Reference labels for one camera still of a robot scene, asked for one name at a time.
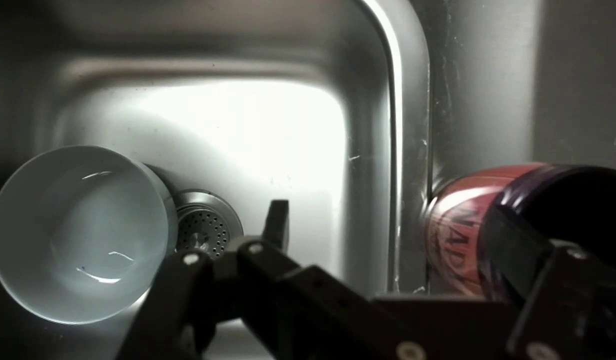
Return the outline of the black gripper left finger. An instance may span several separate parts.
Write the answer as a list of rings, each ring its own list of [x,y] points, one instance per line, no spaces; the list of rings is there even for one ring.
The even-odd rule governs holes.
[[[271,200],[268,205],[262,238],[273,243],[278,249],[286,247],[289,201]]]

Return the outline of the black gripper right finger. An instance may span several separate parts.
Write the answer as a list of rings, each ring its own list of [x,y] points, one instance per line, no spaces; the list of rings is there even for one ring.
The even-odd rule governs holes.
[[[491,205],[480,235],[480,270],[487,298],[524,302],[549,251],[548,238],[519,214]]]

